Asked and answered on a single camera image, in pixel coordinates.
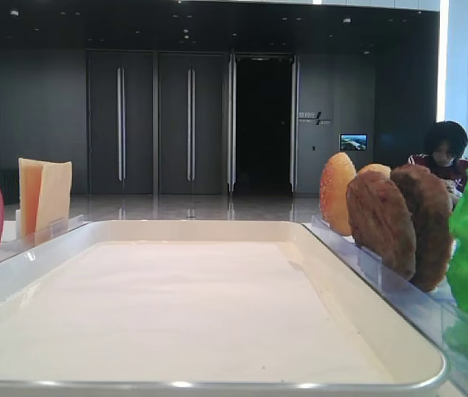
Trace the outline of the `small wall screen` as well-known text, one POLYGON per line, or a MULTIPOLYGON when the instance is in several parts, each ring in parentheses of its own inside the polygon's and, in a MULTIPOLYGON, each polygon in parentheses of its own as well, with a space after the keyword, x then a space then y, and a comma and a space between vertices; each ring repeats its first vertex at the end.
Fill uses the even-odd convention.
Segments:
POLYGON ((366 151, 368 136, 366 134, 341 134, 339 147, 341 151, 366 151))

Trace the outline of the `brown meat patty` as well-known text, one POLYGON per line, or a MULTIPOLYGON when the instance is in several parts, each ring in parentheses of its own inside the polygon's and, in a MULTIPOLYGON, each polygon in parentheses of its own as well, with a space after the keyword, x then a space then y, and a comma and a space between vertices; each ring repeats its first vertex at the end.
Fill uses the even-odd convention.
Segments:
POLYGON ((390 178, 405 199, 416 235, 416 272, 410 282, 431 292, 442 282, 451 259, 447 187, 422 165, 402 165, 391 171, 390 178))
POLYGON ((346 206, 355 243, 410 280, 416 272, 416 234, 396 184, 377 171, 360 173, 347 186, 346 206))

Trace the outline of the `dark double door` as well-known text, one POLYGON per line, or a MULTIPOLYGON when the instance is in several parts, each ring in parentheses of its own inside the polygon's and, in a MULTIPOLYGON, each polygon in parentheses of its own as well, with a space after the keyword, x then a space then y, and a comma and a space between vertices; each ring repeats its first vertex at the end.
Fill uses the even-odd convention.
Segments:
POLYGON ((161 194, 223 191, 223 69, 220 55, 160 55, 161 194))
POLYGON ((88 52, 88 165, 92 194, 153 193, 153 58, 88 52))

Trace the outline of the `left long clear rail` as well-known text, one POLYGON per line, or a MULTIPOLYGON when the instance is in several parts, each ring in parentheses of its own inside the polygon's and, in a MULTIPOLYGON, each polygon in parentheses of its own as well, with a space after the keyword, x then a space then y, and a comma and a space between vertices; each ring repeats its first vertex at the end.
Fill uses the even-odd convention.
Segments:
POLYGON ((18 237, 12 240, 0 242, 0 262, 12 258, 18 254, 29 251, 40 244, 51 241, 57 237, 71 232, 74 229, 83 226, 87 222, 83 215, 79 215, 69 220, 59 220, 53 222, 48 228, 34 232, 25 237, 18 237))

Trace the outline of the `middle dark double door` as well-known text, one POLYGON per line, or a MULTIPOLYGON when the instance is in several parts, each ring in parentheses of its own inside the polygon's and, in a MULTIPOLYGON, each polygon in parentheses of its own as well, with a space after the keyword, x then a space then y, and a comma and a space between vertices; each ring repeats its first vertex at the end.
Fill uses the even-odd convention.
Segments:
POLYGON ((161 194, 223 191, 223 69, 220 55, 160 55, 161 194))

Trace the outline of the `right long clear rail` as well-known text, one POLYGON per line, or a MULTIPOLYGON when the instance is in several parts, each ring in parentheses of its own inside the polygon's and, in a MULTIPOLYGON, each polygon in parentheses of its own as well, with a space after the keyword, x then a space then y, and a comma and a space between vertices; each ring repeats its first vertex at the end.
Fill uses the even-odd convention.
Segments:
POLYGON ((408 323, 441 348, 451 363, 451 383, 468 396, 468 313, 457 307, 447 282, 442 281, 436 292, 424 293, 382 265, 376 254, 334 232, 321 217, 312 216, 308 228, 408 323))

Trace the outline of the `brown meat patty outer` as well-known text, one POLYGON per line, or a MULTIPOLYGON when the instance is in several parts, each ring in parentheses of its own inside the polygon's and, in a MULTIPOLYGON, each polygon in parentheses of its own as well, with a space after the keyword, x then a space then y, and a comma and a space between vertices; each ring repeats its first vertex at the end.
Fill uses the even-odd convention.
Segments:
POLYGON ((416 235, 416 272, 410 282, 431 292, 442 282, 451 259, 447 187, 422 165, 402 165, 391 171, 390 178, 405 199, 416 235))

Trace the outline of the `pale yellow cheese slice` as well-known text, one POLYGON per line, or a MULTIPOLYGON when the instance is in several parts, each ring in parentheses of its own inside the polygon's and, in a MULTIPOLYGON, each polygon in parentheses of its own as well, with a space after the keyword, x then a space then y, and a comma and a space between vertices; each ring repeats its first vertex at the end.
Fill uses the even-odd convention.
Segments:
POLYGON ((36 212, 36 231, 69 219, 72 163, 41 161, 41 187, 36 212))

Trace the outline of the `sesame bun top inner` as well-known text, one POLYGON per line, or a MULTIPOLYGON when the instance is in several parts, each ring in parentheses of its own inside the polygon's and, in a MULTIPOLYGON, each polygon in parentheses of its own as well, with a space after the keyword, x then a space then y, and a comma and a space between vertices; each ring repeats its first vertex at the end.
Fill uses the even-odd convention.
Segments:
POLYGON ((356 168, 350 157, 343 152, 333 155, 324 165, 321 174, 319 199, 322 219, 334 232, 344 237, 351 235, 346 191, 355 176, 356 168))

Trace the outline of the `orange cheese slice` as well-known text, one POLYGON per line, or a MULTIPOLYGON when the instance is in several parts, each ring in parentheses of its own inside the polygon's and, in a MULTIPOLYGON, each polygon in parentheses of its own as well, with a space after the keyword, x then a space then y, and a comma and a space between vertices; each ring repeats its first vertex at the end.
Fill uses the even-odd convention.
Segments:
POLYGON ((21 237, 26 237, 36 231, 43 163, 19 158, 18 166, 21 237))

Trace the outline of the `seated person dark hair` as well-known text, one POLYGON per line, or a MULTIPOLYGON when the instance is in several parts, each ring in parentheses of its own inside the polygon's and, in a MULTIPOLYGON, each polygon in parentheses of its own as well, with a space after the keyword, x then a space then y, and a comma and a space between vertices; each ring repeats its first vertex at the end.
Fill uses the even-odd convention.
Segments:
POLYGON ((424 152, 411 155, 408 163, 422 165, 444 182, 454 208, 465 191, 468 160, 462 155, 468 145, 466 130, 457 122, 436 122, 424 140, 424 152))

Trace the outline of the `white rectangular tray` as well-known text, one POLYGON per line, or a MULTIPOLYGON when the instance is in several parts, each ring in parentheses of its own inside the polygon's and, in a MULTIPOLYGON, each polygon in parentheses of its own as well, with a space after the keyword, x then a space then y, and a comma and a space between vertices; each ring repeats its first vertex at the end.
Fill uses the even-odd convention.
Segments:
POLYGON ((433 396, 448 368, 293 222, 91 222, 0 262, 0 396, 433 396))

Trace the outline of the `brown meat patty inner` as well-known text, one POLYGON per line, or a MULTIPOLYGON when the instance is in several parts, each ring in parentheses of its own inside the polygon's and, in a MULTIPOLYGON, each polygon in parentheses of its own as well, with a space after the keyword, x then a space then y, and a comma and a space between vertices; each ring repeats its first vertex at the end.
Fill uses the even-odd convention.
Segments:
POLYGON ((416 234, 396 184, 377 171, 360 173, 347 186, 346 206, 355 243, 410 280, 416 272, 416 234))

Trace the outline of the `long clear rail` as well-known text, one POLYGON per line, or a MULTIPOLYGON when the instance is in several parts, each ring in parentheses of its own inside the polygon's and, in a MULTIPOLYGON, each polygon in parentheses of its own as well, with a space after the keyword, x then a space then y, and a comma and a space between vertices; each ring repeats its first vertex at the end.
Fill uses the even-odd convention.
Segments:
POLYGON ((12 258, 18 254, 29 251, 40 244, 51 241, 57 237, 71 232, 74 229, 83 226, 87 222, 83 215, 79 215, 69 220, 59 220, 53 222, 48 228, 34 232, 25 237, 18 237, 12 240, 0 242, 0 262, 12 258))
POLYGON ((451 363, 451 383, 468 396, 468 313, 457 307, 447 282, 442 281, 436 292, 424 293, 382 265, 376 254, 334 232, 321 217, 312 216, 308 228, 408 323, 441 348, 451 363))

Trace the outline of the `left dark double door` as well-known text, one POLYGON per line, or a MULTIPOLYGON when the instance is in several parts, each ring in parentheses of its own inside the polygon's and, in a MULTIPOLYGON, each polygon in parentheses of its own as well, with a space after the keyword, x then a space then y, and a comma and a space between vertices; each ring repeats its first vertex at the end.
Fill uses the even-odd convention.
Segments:
POLYGON ((153 193, 153 58, 88 52, 88 165, 92 194, 153 193))

